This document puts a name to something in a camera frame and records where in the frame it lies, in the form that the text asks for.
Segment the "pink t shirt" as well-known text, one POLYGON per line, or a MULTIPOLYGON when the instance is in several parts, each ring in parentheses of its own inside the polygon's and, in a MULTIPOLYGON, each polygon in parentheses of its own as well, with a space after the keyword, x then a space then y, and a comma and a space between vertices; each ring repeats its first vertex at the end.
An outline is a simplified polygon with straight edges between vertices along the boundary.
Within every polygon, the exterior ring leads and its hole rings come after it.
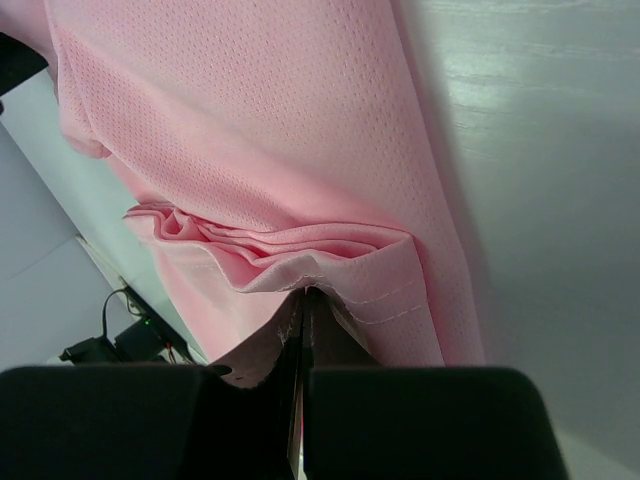
POLYGON ((483 359, 465 255, 388 1, 5 1, 60 128, 136 198, 211 361, 316 287, 374 358, 483 359))

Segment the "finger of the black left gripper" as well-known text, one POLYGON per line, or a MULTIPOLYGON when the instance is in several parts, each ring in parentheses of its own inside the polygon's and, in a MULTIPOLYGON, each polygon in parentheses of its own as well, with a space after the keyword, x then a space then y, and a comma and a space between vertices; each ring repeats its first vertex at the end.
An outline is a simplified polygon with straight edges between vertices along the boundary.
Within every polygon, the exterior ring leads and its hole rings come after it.
POLYGON ((22 42, 2 33, 0 38, 0 96, 45 70, 48 62, 22 42))

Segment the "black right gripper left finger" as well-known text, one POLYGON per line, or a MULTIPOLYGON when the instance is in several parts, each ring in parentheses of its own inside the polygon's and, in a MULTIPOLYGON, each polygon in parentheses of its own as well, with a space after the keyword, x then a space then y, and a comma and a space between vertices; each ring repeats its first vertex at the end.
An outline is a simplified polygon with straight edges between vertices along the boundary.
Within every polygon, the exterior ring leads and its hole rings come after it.
POLYGON ((211 366, 1 376, 5 479, 289 479, 303 296, 211 366))

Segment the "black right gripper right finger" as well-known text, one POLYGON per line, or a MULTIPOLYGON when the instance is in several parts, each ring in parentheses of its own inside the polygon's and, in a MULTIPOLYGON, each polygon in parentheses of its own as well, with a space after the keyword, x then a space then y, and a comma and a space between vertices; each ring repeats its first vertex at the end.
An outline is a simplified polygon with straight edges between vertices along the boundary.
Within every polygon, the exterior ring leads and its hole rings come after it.
POLYGON ((565 479, 534 383, 510 368, 385 368, 307 290, 304 470, 311 479, 565 479))

